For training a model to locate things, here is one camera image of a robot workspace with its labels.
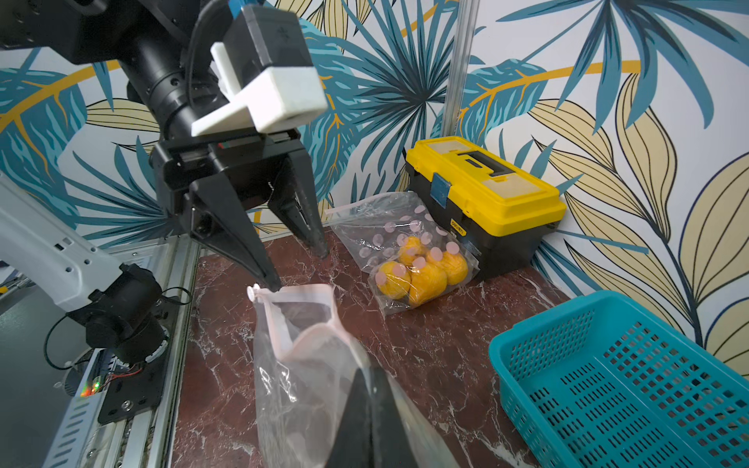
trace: leaf wallpaper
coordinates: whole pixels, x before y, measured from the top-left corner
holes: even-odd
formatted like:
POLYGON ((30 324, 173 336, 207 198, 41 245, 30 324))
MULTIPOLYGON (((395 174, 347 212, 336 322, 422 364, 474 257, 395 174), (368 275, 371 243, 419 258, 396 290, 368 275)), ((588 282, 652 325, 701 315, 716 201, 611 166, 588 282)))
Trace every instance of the leaf wallpaper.
MULTIPOLYGON (((320 213, 403 188, 404 148, 441 121, 458 2, 266 5, 300 18, 330 103, 300 128, 320 213)), ((51 49, 27 49, 0 52, 0 64, 0 170, 99 246, 178 232, 159 209, 148 165, 159 127, 126 99, 117 61, 81 67, 51 49)), ((248 215, 262 237, 287 232, 267 207, 248 215)))
POLYGON ((455 131, 560 189, 533 266, 749 378, 746 1, 483 2, 455 131))

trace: blue plastic basket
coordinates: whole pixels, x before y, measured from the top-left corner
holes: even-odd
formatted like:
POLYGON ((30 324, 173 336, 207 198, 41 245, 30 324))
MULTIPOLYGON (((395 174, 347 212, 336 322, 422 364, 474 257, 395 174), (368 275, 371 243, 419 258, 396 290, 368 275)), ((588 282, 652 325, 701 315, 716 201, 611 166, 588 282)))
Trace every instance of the blue plastic basket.
POLYGON ((489 356, 546 468, 749 467, 747 381, 621 294, 520 322, 489 356))

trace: clear plastic bag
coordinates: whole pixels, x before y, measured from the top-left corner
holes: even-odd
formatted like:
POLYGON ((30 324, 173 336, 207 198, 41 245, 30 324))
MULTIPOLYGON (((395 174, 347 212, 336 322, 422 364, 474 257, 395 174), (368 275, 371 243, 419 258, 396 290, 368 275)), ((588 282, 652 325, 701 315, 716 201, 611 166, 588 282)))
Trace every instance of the clear plastic bag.
MULTIPOLYGON (((247 295, 258 316, 253 359, 265 466, 324 467, 354 375, 369 369, 369 358, 341 325, 329 285, 290 286, 276 293, 255 285, 247 295)), ((434 428, 389 381, 419 466, 456 467, 434 428)))
POLYGON ((384 315, 447 294, 479 270, 479 262, 434 222, 414 192, 382 193, 326 214, 356 263, 370 274, 384 315))

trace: marble table surface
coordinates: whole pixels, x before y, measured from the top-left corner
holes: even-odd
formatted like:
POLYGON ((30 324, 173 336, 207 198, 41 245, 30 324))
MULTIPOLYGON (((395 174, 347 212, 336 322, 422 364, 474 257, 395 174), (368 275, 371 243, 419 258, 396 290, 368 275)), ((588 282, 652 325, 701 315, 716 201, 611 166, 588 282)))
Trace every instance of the marble table surface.
MULTIPOLYGON (((528 267, 383 318, 332 231, 330 255, 310 258, 294 237, 266 244, 285 285, 334 285, 344 327, 392 374, 461 467, 537 467, 500 406, 491 339, 568 298, 528 267)), ((175 468, 262 467, 255 422, 254 280, 217 256, 200 259, 179 403, 175 468)))

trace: red wire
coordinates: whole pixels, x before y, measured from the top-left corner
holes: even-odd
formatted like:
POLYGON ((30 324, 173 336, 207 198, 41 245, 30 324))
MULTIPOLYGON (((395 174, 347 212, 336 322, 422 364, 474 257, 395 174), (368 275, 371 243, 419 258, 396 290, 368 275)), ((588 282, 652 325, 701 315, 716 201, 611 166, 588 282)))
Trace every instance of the red wire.
POLYGON ((110 374, 106 382, 104 383, 104 385, 101 386, 101 389, 104 390, 106 386, 108 386, 114 380, 121 379, 122 377, 132 377, 133 375, 139 374, 141 372, 143 372, 143 366, 141 366, 141 368, 138 369, 137 371, 128 372, 127 374, 110 374))

